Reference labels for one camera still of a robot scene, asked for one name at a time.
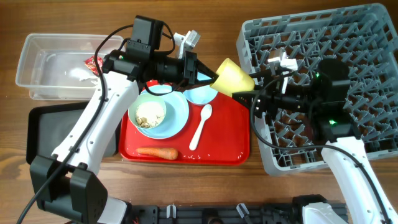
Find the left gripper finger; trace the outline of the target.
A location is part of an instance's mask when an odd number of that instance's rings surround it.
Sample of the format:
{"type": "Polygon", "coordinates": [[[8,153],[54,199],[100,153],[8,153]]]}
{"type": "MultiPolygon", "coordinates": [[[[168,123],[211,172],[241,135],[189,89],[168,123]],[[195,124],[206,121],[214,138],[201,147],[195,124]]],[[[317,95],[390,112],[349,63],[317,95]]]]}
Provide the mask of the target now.
{"type": "Polygon", "coordinates": [[[218,78],[218,74],[208,68],[203,62],[197,60],[197,70],[198,72],[210,77],[210,78],[218,78]]]}
{"type": "Polygon", "coordinates": [[[199,80],[198,81],[198,85],[211,85],[212,83],[214,83],[215,80],[214,79],[207,79],[207,80],[199,80]]]}

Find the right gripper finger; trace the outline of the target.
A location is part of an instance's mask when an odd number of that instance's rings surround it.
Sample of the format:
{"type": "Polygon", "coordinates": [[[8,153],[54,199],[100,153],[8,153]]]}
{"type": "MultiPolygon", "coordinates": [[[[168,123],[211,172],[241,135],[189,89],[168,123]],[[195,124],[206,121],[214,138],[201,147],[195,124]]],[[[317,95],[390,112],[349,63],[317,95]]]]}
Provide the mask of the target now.
{"type": "Polygon", "coordinates": [[[232,99],[241,105],[251,105],[259,90],[240,91],[232,94],[232,99]]]}
{"type": "Polygon", "coordinates": [[[255,73],[249,74],[249,76],[250,76],[251,78],[270,77],[270,76],[272,76],[272,75],[274,75],[274,74],[272,73],[271,70],[264,70],[264,71],[255,72],[255,73]]]}

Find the yellow plastic cup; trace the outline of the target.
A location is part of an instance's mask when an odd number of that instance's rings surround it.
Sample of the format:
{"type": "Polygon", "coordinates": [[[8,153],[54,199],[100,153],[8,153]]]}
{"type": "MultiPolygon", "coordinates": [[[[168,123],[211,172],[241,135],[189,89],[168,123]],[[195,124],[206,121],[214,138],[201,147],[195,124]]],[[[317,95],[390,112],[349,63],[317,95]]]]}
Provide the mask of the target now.
{"type": "Polygon", "coordinates": [[[218,67],[217,79],[210,84],[210,88],[229,97],[233,93],[251,91],[255,87],[254,80],[230,58],[226,58],[218,67]]]}

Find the red snack wrapper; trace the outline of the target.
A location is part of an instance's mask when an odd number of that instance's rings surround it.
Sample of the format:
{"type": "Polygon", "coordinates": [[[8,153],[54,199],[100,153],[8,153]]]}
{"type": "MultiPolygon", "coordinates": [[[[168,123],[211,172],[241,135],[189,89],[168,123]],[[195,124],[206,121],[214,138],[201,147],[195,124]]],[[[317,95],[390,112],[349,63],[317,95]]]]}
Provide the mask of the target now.
{"type": "MultiPolygon", "coordinates": [[[[103,59],[101,57],[98,57],[98,65],[101,68],[103,65],[103,59]]],[[[95,64],[95,58],[94,56],[91,56],[90,58],[86,59],[84,61],[85,65],[87,66],[87,68],[96,76],[98,76],[98,69],[96,68],[96,64],[95,64]]]]}

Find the white napkin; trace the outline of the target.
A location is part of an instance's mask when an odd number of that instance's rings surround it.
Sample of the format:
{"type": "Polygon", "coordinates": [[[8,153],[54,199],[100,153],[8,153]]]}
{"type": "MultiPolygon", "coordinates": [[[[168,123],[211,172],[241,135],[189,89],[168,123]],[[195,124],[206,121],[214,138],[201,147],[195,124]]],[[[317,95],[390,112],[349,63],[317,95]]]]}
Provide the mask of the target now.
{"type": "Polygon", "coordinates": [[[70,71],[70,76],[78,79],[79,82],[88,81],[94,85],[97,85],[99,83],[99,78],[91,70],[74,68],[70,71]]]}

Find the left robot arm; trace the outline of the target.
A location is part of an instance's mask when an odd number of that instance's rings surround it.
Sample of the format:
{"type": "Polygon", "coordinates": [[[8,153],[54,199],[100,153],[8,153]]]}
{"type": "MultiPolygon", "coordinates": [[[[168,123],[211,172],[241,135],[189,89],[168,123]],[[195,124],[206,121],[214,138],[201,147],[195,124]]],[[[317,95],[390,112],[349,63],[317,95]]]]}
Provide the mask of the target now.
{"type": "Polygon", "coordinates": [[[68,136],[48,156],[30,163],[34,196],[29,205],[75,223],[131,223],[130,203],[110,197],[98,179],[105,149],[126,110],[147,82],[169,83],[173,91],[203,86],[197,78],[217,76],[197,55],[172,58],[160,49],[165,22],[136,16],[131,37],[97,64],[99,87],[68,136]]]}

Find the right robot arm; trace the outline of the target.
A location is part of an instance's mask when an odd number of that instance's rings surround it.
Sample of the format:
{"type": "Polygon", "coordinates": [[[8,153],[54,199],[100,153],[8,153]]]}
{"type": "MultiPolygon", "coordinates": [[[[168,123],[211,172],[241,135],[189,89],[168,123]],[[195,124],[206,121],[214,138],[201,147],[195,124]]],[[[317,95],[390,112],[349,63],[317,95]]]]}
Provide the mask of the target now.
{"type": "Polygon", "coordinates": [[[263,85],[238,83],[234,100],[249,102],[250,118],[285,109],[306,113],[313,136],[322,144],[303,146],[320,149],[345,198],[355,223],[397,223],[397,212],[386,197],[366,156],[358,125],[343,108],[349,90],[349,67],[334,58],[321,60],[309,86],[290,86],[293,74],[279,68],[276,74],[258,72],[243,76],[261,77],[263,85]]]}

